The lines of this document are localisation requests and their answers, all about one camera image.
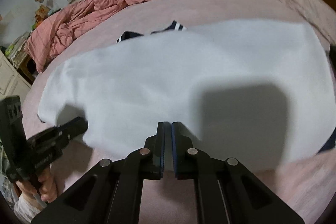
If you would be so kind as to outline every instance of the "white sleeve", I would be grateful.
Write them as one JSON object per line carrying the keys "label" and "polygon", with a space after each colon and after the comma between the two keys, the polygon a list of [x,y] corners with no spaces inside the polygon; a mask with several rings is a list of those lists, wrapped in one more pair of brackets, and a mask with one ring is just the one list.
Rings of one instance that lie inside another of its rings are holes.
{"label": "white sleeve", "polygon": [[40,210],[32,206],[22,195],[19,197],[19,201],[14,205],[15,215],[24,224],[29,224],[39,212]]}

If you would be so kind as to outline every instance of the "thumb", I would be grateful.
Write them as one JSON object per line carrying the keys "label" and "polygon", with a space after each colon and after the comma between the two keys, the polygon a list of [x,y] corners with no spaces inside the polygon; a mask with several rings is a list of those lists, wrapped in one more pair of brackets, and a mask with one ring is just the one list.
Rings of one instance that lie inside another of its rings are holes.
{"label": "thumb", "polygon": [[37,190],[34,188],[33,185],[31,185],[31,183],[28,180],[17,181],[16,185],[25,194],[32,194],[32,195],[37,194]]}

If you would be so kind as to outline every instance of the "cabinet door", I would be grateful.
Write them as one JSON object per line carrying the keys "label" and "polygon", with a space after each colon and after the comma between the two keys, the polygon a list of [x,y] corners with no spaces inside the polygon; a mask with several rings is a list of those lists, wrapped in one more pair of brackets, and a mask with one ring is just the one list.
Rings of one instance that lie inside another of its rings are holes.
{"label": "cabinet door", "polygon": [[21,104],[23,104],[23,101],[25,100],[29,90],[30,87],[25,82],[23,82],[19,76],[17,76],[14,80],[11,90],[7,95],[19,95]]}
{"label": "cabinet door", "polygon": [[11,81],[14,80],[16,74],[7,64],[5,59],[0,60],[0,93],[5,94]]}

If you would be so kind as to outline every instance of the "metal rivet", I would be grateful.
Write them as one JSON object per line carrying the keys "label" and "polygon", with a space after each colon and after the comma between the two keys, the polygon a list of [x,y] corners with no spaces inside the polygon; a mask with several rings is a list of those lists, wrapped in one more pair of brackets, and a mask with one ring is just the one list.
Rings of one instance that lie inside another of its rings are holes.
{"label": "metal rivet", "polygon": [[189,155],[196,155],[198,153],[196,148],[189,148],[187,152]]}
{"label": "metal rivet", "polygon": [[235,158],[229,158],[227,159],[227,163],[232,166],[236,166],[238,164],[238,161]]}
{"label": "metal rivet", "polygon": [[101,167],[106,167],[106,166],[109,166],[111,163],[111,161],[109,159],[102,159],[99,164]]}
{"label": "metal rivet", "polygon": [[148,155],[150,153],[150,150],[144,147],[144,148],[141,148],[139,152],[141,155]]}

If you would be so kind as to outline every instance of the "bed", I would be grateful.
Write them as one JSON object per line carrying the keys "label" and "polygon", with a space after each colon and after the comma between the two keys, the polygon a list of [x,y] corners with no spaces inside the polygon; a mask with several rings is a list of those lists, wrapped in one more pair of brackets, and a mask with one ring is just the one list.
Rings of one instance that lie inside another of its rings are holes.
{"label": "bed", "polygon": [[[317,7],[318,16],[307,13],[308,6]],[[174,20],[184,26],[196,26],[229,19],[273,19],[287,22],[308,21],[326,52],[336,42],[336,13],[321,0],[152,0],[128,6],[77,38],[36,78],[23,105],[26,136],[49,127],[37,116],[42,92],[51,72],[63,61],[82,52],[116,43],[125,31],[148,34],[162,30]],[[258,173],[259,178],[294,209],[306,224],[315,223],[336,192],[335,150],[311,159],[279,166]],[[69,188],[99,160],[114,155],[72,141],[64,155],[52,165],[60,193]],[[196,223],[197,214],[193,184],[190,181],[166,183],[145,181],[142,191],[139,223]]]}

